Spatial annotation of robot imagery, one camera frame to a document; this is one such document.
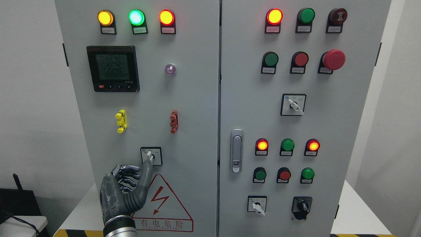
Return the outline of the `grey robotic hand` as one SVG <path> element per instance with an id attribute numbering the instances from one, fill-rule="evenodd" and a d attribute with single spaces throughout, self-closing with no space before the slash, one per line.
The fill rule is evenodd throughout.
<path id="1" fill-rule="evenodd" d="M 152 174 L 152 162 L 145 160 L 141 167 L 116 165 L 103 177 L 100 202 L 105 224 L 114 217 L 130 216 L 143 208 Z"/>

